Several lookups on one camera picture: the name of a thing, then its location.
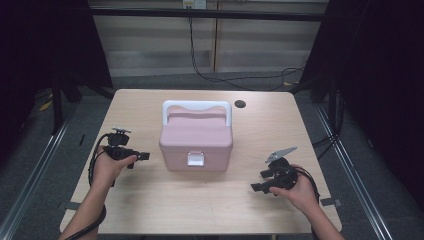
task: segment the small round object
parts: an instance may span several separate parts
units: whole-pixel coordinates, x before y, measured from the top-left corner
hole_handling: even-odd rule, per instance
[[[237,100],[235,101],[234,105],[238,108],[244,108],[246,107],[246,102],[243,100]]]

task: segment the wooden table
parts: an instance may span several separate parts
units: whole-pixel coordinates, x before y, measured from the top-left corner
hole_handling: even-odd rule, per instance
[[[165,100],[223,100],[233,104],[233,151],[226,172],[170,172],[159,149]],[[234,106],[236,100],[245,108]],[[287,160],[314,177],[321,198],[330,197],[293,95],[277,92],[119,90],[98,138],[119,126],[131,129],[127,148],[150,152],[150,160],[124,169],[106,200],[108,215],[100,233],[110,234],[285,234],[308,233],[304,215],[289,201],[254,192],[260,171],[273,152],[298,149]],[[88,163],[73,202],[81,202],[89,185]],[[323,207],[335,226],[334,206]],[[75,211],[67,210],[61,230]]]

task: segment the gray floor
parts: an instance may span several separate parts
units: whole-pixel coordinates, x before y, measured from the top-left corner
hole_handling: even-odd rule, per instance
[[[220,77],[251,76],[252,74],[221,74]],[[298,75],[287,76],[287,82],[296,81]],[[280,84],[281,78],[234,80],[245,88],[269,90]],[[205,81],[194,74],[177,76],[151,76],[114,79],[116,88],[159,89],[213,89],[241,90],[225,82]],[[289,89],[283,86],[278,91]],[[85,160],[94,144],[95,137],[110,105],[110,100],[82,89],[84,97],[76,106],[65,103],[65,112],[76,107],[67,131],[55,151],[52,162],[42,176],[28,208],[14,233],[13,239],[55,239],[59,235],[59,224],[64,210],[58,209],[61,202],[69,201]],[[295,95],[299,110],[308,130],[311,142],[326,136],[317,111],[309,99],[309,92]],[[52,108],[39,112],[45,99],[40,98],[29,116],[20,141],[8,165],[0,170],[0,221],[4,221],[11,206],[19,196],[32,169],[34,169],[45,146],[51,138]],[[384,159],[368,146],[367,138],[360,126],[345,115],[341,140],[345,145],[356,170],[359,172],[376,207],[387,223],[393,239],[424,239],[424,216],[403,186],[384,164]],[[316,149],[317,156],[327,146]],[[378,239],[367,214],[357,197],[352,184],[333,149],[321,159],[324,176],[330,192],[342,202],[338,213],[343,224],[342,233],[347,239]],[[283,235],[282,239],[312,239],[311,235]],[[139,236],[99,236],[99,239],[140,239]],[[147,239],[195,239],[194,236],[148,236]],[[220,239],[269,239],[269,236],[221,236]]]

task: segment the white latch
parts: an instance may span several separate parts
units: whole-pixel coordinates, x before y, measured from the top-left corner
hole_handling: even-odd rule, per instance
[[[202,152],[189,152],[187,156],[189,167],[202,167],[205,165],[205,157]]]

